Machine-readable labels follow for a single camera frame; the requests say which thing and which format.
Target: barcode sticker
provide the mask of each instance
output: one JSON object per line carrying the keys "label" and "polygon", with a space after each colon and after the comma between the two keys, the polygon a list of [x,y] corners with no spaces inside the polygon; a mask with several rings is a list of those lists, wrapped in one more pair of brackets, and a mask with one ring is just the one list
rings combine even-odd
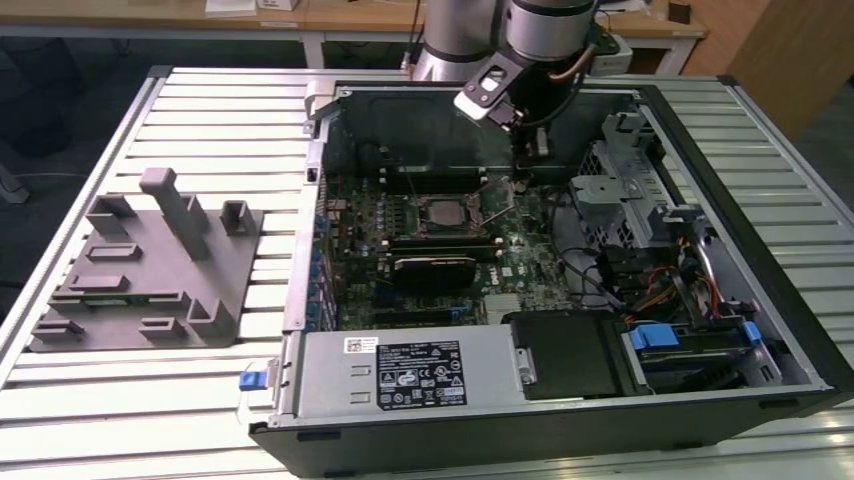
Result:
{"label": "barcode sticker", "polygon": [[376,353],[380,337],[345,338],[345,353]]}

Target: blue latch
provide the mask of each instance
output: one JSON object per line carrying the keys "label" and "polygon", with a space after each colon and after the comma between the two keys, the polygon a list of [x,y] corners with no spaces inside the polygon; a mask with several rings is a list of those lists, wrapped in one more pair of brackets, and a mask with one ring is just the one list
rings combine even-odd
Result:
{"label": "blue latch", "polygon": [[315,215],[315,230],[321,233],[326,233],[327,223],[326,218],[321,215]]}
{"label": "blue latch", "polygon": [[666,323],[638,325],[636,329],[629,332],[629,338],[632,339],[632,345],[636,347],[636,350],[680,346],[677,332],[674,332],[673,326]]}
{"label": "blue latch", "polygon": [[754,322],[745,322],[742,325],[745,328],[745,334],[748,335],[748,340],[754,345],[760,345],[762,343],[762,333],[760,332],[760,327]]}
{"label": "blue latch", "polygon": [[309,304],[306,305],[306,317],[309,319],[314,319],[319,313],[321,305],[318,305],[318,302],[309,302]]}
{"label": "blue latch", "polygon": [[241,373],[241,391],[251,392],[254,390],[267,389],[267,372],[243,372]]}

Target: metal rail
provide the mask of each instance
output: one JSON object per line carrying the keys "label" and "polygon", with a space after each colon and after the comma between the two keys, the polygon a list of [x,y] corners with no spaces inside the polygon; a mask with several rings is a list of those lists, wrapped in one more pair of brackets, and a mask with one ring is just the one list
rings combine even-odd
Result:
{"label": "metal rail", "polygon": [[[175,69],[146,81],[93,178],[0,329],[0,478],[139,479],[242,475],[291,478],[246,424],[270,414],[271,393],[241,396],[237,375],[278,355],[309,139],[313,79],[402,80],[397,72]],[[628,77],[658,85],[787,274],[854,361],[852,214],[738,88],[710,78]],[[685,179],[669,161],[690,199]],[[223,349],[22,353],[46,299],[90,231],[97,193],[139,192],[146,167],[170,166],[203,206],[242,198],[266,211],[242,315],[242,343]],[[396,475],[436,479],[851,478],[854,403],[781,420],[720,445]]]}

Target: warning label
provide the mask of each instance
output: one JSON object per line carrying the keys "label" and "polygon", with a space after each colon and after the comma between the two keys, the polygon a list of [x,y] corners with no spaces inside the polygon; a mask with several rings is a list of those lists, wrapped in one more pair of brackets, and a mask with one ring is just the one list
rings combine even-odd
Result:
{"label": "warning label", "polygon": [[384,410],[466,405],[460,342],[378,345],[377,384]]}

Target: motherboard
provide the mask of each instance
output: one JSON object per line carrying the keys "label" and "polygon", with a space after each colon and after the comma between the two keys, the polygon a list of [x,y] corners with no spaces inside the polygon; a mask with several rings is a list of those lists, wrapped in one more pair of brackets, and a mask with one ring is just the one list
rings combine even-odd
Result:
{"label": "motherboard", "polygon": [[572,306],[552,189],[501,174],[470,180],[474,191],[461,193],[430,192],[472,189],[470,181],[329,181],[338,330],[490,324]]}

